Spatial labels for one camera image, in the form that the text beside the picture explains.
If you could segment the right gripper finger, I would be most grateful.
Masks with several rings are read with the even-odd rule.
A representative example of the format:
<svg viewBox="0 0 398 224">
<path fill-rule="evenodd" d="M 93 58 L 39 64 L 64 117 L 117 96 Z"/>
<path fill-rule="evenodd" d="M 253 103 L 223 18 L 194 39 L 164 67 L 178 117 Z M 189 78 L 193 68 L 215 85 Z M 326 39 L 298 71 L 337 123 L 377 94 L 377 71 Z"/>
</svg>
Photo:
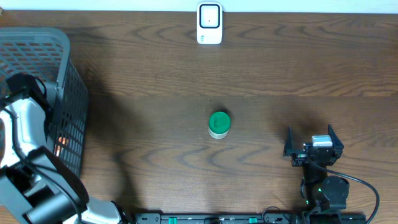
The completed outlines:
<svg viewBox="0 0 398 224">
<path fill-rule="evenodd" d="M 294 153 L 294 142 L 292 129 L 290 126 L 287 129 L 287 139 L 285 140 L 283 156 L 291 156 Z"/>
<path fill-rule="evenodd" d="M 341 157 L 341 155 L 343 153 L 344 145 L 340 141 L 340 139 L 337 137 L 337 135 L 335 134 L 335 132 L 330 124 L 328 125 L 328 134 L 331 137 L 335 157 Z"/>
</svg>

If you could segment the green lid jar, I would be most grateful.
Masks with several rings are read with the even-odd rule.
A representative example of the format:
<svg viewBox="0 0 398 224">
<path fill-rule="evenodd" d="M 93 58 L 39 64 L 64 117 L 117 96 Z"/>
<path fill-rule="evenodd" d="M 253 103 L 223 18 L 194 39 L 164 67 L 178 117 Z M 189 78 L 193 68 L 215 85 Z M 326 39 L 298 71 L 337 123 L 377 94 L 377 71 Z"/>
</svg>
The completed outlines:
<svg viewBox="0 0 398 224">
<path fill-rule="evenodd" d="M 222 111 L 214 112 L 208 122 L 208 131 L 214 139 L 223 139 L 227 136 L 231 127 L 231 118 Z"/>
</svg>

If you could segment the small orange snack box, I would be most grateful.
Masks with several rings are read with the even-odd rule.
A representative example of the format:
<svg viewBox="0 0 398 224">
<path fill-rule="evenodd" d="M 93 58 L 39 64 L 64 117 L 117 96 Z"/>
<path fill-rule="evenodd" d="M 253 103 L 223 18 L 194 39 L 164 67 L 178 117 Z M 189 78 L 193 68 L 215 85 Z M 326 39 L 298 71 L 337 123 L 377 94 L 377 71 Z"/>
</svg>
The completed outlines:
<svg viewBox="0 0 398 224">
<path fill-rule="evenodd" d="M 59 136 L 57 142 L 55 143 L 54 146 L 54 154 L 57 157 L 60 157 L 65 150 L 65 147 L 68 146 L 69 143 L 69 138 L 66 136 Z"/>
</svg>

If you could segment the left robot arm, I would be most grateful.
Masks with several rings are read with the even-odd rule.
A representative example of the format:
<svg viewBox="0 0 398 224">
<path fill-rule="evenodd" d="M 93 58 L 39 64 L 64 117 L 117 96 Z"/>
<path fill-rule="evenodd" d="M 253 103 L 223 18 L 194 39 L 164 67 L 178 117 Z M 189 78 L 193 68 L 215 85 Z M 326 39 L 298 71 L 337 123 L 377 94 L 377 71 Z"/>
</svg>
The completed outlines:
<svg viewBox="0 0 398 224">
<path fill-rule="evenodd" d="M 43 81 L 18 73 L 1 99 L 1 205 L 19 223 L 127 223 L 115 202 L 89 197 L 81 180 L 46 148 L 50 105 Z"/>
</svg>

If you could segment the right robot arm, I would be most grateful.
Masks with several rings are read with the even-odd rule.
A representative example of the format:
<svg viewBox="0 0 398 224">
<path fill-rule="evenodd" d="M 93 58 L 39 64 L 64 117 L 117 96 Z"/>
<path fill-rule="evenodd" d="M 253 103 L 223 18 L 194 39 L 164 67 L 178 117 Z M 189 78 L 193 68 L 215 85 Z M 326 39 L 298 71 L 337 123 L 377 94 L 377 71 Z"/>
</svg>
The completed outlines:
<svg viewBox="0 0 398 224">
<path fill-rule="evenodd" d="M 291 223 L 341 223 L 341 211 L 346 209 L 349 182 L 336 175 L 328 175 L 342 155 L 343 143 L 328 126 L 327 135 L 316 135 L 301 148 L 294 144 L 292 129 L 287 131 L 283 155 L 292 159 L 292 166 L 301 167 L 303 179 L 300 193 L 308 208 L 292 215 Z"/>
</svg>

